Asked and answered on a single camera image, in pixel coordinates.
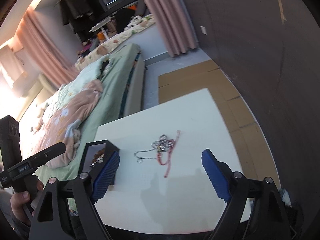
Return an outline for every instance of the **red cord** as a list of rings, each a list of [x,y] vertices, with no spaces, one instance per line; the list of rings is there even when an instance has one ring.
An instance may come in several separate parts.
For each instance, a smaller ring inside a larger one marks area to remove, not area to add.
[[[170,168],[171,168],[171,155],[172,155],[172,151],[173,151],[173,148],[175,147],[178,139],[179,139],[179,136],[180,136],[180,131],[178,130],[177,131],[177,137],[176,137],[176,140],[170,140],[170,142],[173,143],[172,147],[168,150],[168,159],[165,163],[162,163],[162,160],[161,160],[161,153],[157,153],[157,160],[158,160],[158,163],[160,165],[168,165],[167,167],[167,171],[165,173],[165,175],[163,176],[164,178],[167,178],[168,175],[169,175],[169,172],[170,172]]]

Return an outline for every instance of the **cardboard on floor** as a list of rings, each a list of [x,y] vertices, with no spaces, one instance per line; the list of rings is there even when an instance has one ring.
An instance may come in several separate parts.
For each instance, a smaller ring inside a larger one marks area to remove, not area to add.
[[[272,177],[280,186],[269,147],[240,94],[213,60],[159,76],[159,104],[208,88],[229,130],[244,175]]]

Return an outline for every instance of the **human hand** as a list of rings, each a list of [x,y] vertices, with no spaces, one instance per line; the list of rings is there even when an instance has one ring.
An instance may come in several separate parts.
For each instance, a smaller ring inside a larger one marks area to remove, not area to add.
[[[38,180],[37,182],[37,189],[38,190],[43,190],[43,183]],[[26,224],[26,225],[30,225],[31,222],[28,219],[26,213],[23,210],[23,204],[26,204],[30,201],[30,194],[28,191],[24,191],[24,192],[15,192],[12,197],[11,197],[11,209],[12,209],[12,213],[14,214],[14,216],[20,220],[22,223]]]

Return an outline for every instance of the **finger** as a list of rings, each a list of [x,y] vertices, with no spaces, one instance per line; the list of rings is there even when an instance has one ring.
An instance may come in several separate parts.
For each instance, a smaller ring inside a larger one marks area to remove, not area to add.
[[[44,188],[44,185],[43,185],[42,181],[41,181],[41,180],[38,180],[38,182],[37,182],[37,189],[38,189],[38,190],[43,190],[43,188]]]
[[[10,200],[11,208],[12,209],[18,209],[22,208],[22,205],[25,203],[28,203],[30,200],[30,194],[27,191],[24,192],[15,192]]]

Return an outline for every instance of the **black handheld device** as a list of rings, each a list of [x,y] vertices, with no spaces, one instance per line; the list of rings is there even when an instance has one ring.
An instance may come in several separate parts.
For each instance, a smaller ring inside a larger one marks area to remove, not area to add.
[[[47,161],[63,154],[66,151],[66,146],[59,142],[22,160],[19,142],[19,123],[10,115],[0,119],[0,149],[4,165],[4,171],[0,173],[0,182],[4,188],[13,187],[15,192],[27,190],[30,193],[31,200],[23,208],[31,220],[36,199],[40,197],[37,195],[38,189],[36,187],[38,177],[33,173]]]

